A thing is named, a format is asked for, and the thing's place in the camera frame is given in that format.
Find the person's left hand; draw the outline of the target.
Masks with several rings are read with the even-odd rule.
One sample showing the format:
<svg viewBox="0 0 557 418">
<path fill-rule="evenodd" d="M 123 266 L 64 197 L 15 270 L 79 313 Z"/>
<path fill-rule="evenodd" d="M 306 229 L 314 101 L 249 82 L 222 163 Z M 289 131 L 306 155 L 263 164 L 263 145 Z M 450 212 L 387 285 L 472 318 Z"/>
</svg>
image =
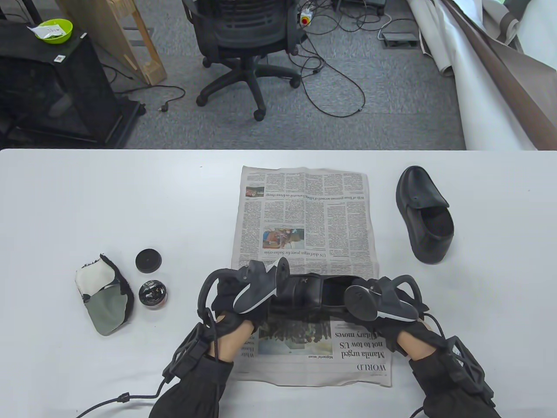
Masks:
<svg viewBox="0 0 557 418">
<path fill-rule="evenodd" d="M 258 307 L 248 313 L 238 314 L 233 309 L 235 297 L 241 291 L 248 287 L 247 284 L 241 284 L 233 277 L 220 277 L 217 284 L 217 296 L 211 305 L 211 310 L 220 317 L 224 316 L 216 325 L 216 333 L 218 337 L 226 336 L 235 331 L 244 321 L 249 321 L 253 325 L 253 332 L 264 322 L 266 322 L 270 298 L 263 301 Z"/>
</svg>

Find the person's right hand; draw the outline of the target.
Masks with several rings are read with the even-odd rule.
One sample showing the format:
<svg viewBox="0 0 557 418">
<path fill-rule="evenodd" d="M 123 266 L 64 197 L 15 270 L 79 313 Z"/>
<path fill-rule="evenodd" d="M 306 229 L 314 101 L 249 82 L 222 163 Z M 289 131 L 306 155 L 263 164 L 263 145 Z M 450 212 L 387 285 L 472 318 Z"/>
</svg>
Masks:
<svg viewBox="0 0 557 418">
<path fill-rule="evenodd" d="M 430 330 L 424 322 L 402 322 L 396 319 L 378 318 L 371 322 L 357 319 L 351 314 L 344 317 L 347 323 L 363 326 L 386 340 L 387 348 L 398 351 L 412 360 L 422 360 L 447 347 L 446 339 Z"/>
</svg>

